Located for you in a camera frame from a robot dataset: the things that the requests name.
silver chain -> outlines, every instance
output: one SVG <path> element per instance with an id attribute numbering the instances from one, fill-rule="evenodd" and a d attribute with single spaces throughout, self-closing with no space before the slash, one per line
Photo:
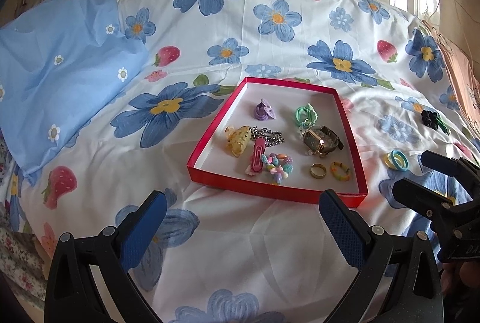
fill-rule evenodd
<path id="1" fill-rule="evenodd" d="M 285 142 L 282 132 L 280 131 L 272 131 L 268 128 L 262 128 L 259 130 L 257 127 L 250 127 L 250 131 L 251 140 L 256 141 L 258 138 L 264 138 L 266 147 L 276 146 L 277 144 Z"/>

purple hair tie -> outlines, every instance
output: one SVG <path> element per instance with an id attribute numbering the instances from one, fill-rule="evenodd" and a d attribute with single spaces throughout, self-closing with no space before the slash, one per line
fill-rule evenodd
<path id="1" fill-rule="evenodd" d="M 264 98 L 262 98 L 261 102 L 255 107 L 253 115 L 257 120 L 260 121 L 267 120 L 269 117 L 277 118 L 277 116 L 275 116 L 275 112 L 273 112 L 272 107 Z"/>

blue pillow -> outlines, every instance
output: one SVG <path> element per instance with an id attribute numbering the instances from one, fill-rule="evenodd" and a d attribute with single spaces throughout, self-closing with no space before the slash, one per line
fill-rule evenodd
<path id="1" fill-rule="evenodd" d="M 30 183 L 146 63 L 118 17 L 116 0 L 46 0 L 0 29 L 0 127 Z"/>

wristwatch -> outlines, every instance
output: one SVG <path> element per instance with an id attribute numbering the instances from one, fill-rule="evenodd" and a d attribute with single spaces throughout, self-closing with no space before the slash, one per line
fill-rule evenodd
<path id="1" fill-rule="evenodd" d="M 302 142 L 310 149 L 309 153 L 318 155 L 321 158 L 338 147 L 343 149 L 343 143 L 331 129 L 324 125 L 312 125 L 307 129 L 303 136 Z"/>

metal bolt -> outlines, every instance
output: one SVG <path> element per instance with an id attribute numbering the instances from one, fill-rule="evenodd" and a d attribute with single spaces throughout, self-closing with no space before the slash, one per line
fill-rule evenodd
<path id="1" fill-rule="evenodd" d="M 372 226 L 371 231 L 375 235 L 383 235 L 383 232 L 385 232 L 385 230 L 381 226 Z"/>
<path id="2" fill-rule="evenodd" d="M 428 239 L 428 235 L 423 232 L 423 231 L 419 231 L 417 232 L 417 236 L 422 240 L 422 241 L 426 241 Z"/>
<path id="3" fill-rule="evenodd" d="M 112 226 L 105 227 L 102 230 L 102 234 L 104 234 L 106 237 L 113 235 L 114 232 L 115 232 L 115 227 L 112 227 Z"/>
<path id="4" fill-rule="evenodd" d="M 70 239 L 70 234 L 68 232 L 64 232 L 60 235 L 60 242 L 66 242 Z"/>

